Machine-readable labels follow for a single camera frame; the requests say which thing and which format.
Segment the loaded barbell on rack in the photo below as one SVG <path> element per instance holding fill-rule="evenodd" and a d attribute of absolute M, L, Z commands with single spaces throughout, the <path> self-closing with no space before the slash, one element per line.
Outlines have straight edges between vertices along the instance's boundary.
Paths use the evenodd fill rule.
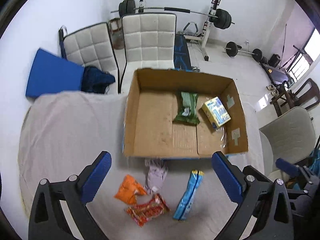
<path fill-rule="evenodd" d="M 192 11 L 189 9 L 176 8 L 176 7 L 135 7 L 135 0 L 123 0 L 119 3 L 118 9 L 111 11 L 111 13 L 119 13 L 120 17 L 128 14 L 143 13 L 145 10 L 163 10 L 170 12 L 181 12 L 185 14 L 197 14 L 208 17 L 208 21 L 213 23 L 218 29 L 228 29 L 231 25 L 235 25 L 232 20 L 231 14 L 223 9 L 216 9 L 213 13 L 202 13 L 198 11 Z"/>

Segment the black blue bench pad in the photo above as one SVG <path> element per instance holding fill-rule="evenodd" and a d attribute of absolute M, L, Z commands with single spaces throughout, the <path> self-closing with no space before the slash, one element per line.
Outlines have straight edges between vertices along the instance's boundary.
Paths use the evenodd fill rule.
<path fill-rule="evenodd" d="M 177 70 L 192 71 L 189 50 L 183 35 L 175 35 L 174 67 Z"/>

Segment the black treadmill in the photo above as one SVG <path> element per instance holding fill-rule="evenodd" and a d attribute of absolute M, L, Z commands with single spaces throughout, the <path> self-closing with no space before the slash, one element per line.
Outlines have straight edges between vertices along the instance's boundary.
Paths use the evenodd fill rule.
<path fill-rule="evenodd" d="M 268 64 L 263 63 L 260 63 L 260 65 L 268 75 L 273 85 L 280 85 L 286 81 L 288 86 L 291 87 L 295 83 L 294 79 L 289 75 L 289 73 L 286 70 L 282 71 L 278 68 L 274 68 L 269 66 Z"/>

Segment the blue snack stick packet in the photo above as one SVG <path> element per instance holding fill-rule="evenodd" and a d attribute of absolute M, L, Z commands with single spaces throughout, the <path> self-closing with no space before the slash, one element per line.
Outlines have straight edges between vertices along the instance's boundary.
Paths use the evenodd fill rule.
<path fill-rule="evenodd" d="M 193 205 L 197 189 L 202 183 L 204 172 L 200 170 L 192 170 L 187 183 L 186 191 L 184 192 L 173 215 L 174 220 L 186 220 Z"/>

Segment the white padded chair right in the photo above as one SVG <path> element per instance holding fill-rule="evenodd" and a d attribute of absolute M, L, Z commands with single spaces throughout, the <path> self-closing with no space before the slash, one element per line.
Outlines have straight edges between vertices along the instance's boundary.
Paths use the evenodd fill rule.
<path fill-rule="evenodd" d="M 135 70 L 141 68 L 174 69 L 176 15 L 142 13 L 121 19 L 125 49 L 125 67 L 120 80 L 122 93 L 130 90 Z"/>

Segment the green wipes packet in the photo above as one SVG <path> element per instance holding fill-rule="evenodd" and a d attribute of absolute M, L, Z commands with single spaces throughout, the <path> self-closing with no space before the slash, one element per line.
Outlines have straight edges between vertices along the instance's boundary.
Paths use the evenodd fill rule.
<path fill-rule="evenodd" d="M 200 123 L 196 110 L 198 97 L 197 93 L 180 92 L 178 113 L 173 122 L 197 126 Z"/>

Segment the white padded chair left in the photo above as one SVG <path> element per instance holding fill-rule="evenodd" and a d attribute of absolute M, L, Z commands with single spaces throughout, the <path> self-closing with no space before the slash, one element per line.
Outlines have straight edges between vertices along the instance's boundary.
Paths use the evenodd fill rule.
<path fill-rule="evenodd" d="M 115 77 L 108 94 L 120 93 L 119 66 L 106 22 L 79 29 L 62 38 L 66 59 L 83 67 L 95 66 Z"/>

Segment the orange snack bag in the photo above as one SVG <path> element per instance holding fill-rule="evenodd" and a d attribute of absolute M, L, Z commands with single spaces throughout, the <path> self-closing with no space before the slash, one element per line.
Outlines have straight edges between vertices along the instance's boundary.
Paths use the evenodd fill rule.
<path fill-rule="evenodd" d="M 136 205 L 137 196 L 145 196 L 147 192 L 144 187 L 136 181 L 136 179 L 127 174 L 123 182 L 121 183 L 118 192 L 114 195 L 114 198 L 121 200 L 127 205 Z"/>

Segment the grey wrinkled table cloth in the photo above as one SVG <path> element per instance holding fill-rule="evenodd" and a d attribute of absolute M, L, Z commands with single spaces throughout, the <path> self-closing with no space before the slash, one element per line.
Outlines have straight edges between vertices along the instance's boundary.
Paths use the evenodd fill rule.
<path fill-rule="evenodd" d="M 115 194 L 124 177 L 144 184 L 147 168 L 142 158 L 122 152 L 126 96 L 63 92 L 39 97 L 22 125 L 18 165 L 20 188 L 29 214 L 41 179 L 64 181 L 110 152 L 112 166 L 88 209 L 109 239 L 214 239 L 236 208 L 229 200 L 209 159 L 168 160 L 168 174 L 160 194 L 171 212 L 144 226 L 126 213 Z M 188 218 L 173 219 L 192 170 L 204 172 Z"/>

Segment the white weight bench rack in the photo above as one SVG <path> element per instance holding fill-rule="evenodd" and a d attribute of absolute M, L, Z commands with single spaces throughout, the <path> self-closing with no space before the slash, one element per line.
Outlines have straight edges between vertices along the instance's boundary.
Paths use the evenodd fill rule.
<path fill-rule="evenodd" d="M 213 13 L 217 9 L 218 5 L 220 4 L 220 1 L 221 0 L 212 0 L 208 13 Z M 142 6 L 145 6 L 145 2 L 144 0 L 139 0 L 138 7 L 142 7 Z M 212 26 L 213 26 L 213 23 L 210 23 L 207 17 L 207 19 L 203 24 L 200 34 L 197 34 L 196 36 L 195 35 L 190 36 L 190 35 L 184 34 L 186 40 L 195 41 L 200 46 L 200 52 L 202 53 L 202 56 L 205 61 L 209 61 L 209 56 L 206 52 L 206 44 L 210 35 L 210 29 Z"/>

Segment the yellow-blue tissue pack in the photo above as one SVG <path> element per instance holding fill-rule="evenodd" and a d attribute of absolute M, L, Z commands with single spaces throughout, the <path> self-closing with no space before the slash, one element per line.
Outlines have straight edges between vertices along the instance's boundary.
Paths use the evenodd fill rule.
<path fill-rule="evenodd" d="M 230 115 L 218 97 L 206 101 L 201 109 L 214 129 L 219 129 L 231 120 Z"/>

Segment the red snack packet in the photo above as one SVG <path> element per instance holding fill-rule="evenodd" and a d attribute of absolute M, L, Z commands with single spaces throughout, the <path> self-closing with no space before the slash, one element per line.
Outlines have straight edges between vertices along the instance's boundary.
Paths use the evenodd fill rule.
<path fill-rule="evenodd" d="M 128 207 L 125 212 L 136 222 L 138 226 L 143 227 L 147 222 L 169 211 L 170 209 L 165 200 L 159 193 L 157 193 L 153 195 L 149 202 Z"/>

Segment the blue foam cushion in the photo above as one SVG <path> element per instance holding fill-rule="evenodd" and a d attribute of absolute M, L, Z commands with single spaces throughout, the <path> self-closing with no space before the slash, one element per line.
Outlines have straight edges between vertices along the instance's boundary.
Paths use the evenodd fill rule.
<path fill-rule="evenodd" d="M 78 91 L 83 74 L 84 67 L 40 48 L 29 73 L 25 96 L 35 99 L 43 94 Z"/>

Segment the dark wooden chair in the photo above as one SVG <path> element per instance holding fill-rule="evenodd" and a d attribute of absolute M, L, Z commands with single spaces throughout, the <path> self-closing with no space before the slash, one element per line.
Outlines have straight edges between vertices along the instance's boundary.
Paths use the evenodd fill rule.
<path fill-rule="evenodd" d="M 308 78 L 295 92 L 290 89 L 286 90 L 288 87 L 289 83 L 287 81 L 276 85 L 277 94 L 271 99 L 270 104 L 274 106 L 278 117 L 282 115 L 281 107 L 285 105 L 292 109 L 302 106 L 313 99 L 316 101 L 304 108 L 308 111 L 319 105 L 319 87 L 311 78 Z"/>

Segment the grey plastic chair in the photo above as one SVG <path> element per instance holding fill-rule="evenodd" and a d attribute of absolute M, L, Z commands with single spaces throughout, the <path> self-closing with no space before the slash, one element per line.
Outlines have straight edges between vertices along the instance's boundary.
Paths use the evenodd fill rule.
<path fill-rule="evenodd" d="M 288 181 L 289 175 L 276 167 L 281 158 L 295 164 L 305 159 L 316 144 L 316 134 L 308 111 L 294 107 L 259 129 L 264 172 L 268 179 Z"/>

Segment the white padded chair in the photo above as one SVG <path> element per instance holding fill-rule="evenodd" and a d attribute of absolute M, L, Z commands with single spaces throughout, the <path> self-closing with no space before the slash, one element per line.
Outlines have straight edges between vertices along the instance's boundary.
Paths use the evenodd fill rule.
<path fill-rule="evenodd" d="M 120 80 L 122 93 L 130 90 L 135 70 L 141 68 L 174 69 L 176 15 L 142 13 L 121 19 L 125 49 L 125 67 Z"/>
<path fill-rule="evenodd" d="M 66 59 L 83 67 L 95 66 L 115 77 L 108 94 L 120 93 L 119 66 L 106 22 L 79 29 L 62 38 Z"/>

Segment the small barbell on floor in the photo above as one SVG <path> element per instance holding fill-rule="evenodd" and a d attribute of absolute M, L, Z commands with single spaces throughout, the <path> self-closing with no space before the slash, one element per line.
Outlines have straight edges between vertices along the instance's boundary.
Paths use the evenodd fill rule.
<path fill-rule="evenodd" d="M 260 49 L 254 49 L 252 52 L 242 50 L 242 47 L 237 45 L 235 42 L 228 42 L 225 46 L 225 52 L 229 57 L 236 57 L 238 53 L 249 54 L 257 62 L 260 62 L 263 58 L 262 51 Z"/>

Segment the dark blue garment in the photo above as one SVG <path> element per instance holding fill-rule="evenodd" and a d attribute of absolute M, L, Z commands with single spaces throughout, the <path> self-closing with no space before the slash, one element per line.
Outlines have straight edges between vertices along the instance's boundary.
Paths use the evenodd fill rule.
<path fill-rule="evenodd" d="M 116 82 L 115 77 L 95 66 L 87 66 L 81 81 L 81 91 L 86 93 L 106 94 L 109 86 Z"/>

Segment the open cardboard box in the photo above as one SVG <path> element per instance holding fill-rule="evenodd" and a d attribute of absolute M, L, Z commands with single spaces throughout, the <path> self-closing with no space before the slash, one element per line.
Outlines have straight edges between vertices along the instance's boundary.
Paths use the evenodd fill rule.
<path fill-rule="evenodd" d="M 175 122 L 180 93 L 198 94 L 196 126 Z M 218 97 L 231 120 L 223 131 L 215 130 L 202 105 Z M 143 68 L 134 71 L 124 122 L 127 157 L 162 159 L 209 158 L 216 151 L 237 154 L 248 151 L 244 110 L 233 79 L 183 70 Z"/>

